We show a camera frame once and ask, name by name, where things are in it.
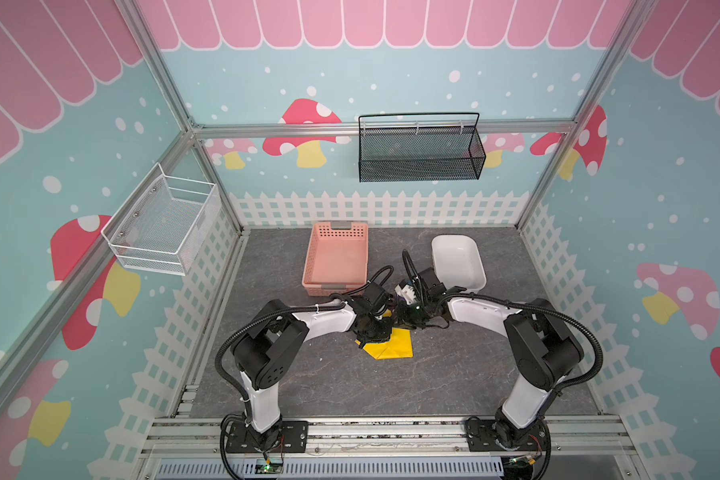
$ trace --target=pink plastic basket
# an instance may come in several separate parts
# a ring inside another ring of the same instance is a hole
[[[368,226],[321,222],[312,227],[302,285],[309,296],[328,296],[365,285]]]

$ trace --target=black wire mesh basket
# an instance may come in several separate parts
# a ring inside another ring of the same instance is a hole
[[[477,113],[361,115],[361,182],[476,180],[485,163]]]

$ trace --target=white plastic bowl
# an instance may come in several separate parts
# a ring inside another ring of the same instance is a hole
[[[485,286],[485,270],[478,245],[466,235],[438,235],[432,239],[434,273],[446,288],[462,286],[478,292]]]

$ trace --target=red wire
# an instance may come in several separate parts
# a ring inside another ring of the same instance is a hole
[[[539,456],[541,456],[541,444],[539,443],[538,438],[536,438],[536,437],[534,437],[534,436],[532,436],[532,435],[528,435],[528,436],[531,437],[531,438],[534,440],[534,442],[536,442],[536,447],[537,447],[537,449],[538,449],[538,450],[536,451],[536,458],[538,458]]]

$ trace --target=white wire mesh basket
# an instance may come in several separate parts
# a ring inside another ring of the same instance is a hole
[[[160,164],[147,175],[154,179],[119,224],[110,219],[101,230],[125,268],[186,275],[221,210],[219,187],[187,178],[169,177]]]

